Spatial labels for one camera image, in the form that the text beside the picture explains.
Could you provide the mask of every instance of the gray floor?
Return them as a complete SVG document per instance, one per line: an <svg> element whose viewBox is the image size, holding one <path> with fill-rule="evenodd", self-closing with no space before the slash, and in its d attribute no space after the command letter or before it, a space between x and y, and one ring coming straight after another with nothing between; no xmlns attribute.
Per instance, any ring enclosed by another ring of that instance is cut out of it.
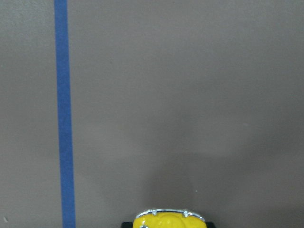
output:
<svg viewBox="0 0 304 228"><path fill-rule="evenodd" d="M77 227L152 207L304 226L304 3L69 1ZM0 7L0 227L61 227L53 2Z"/></svg>

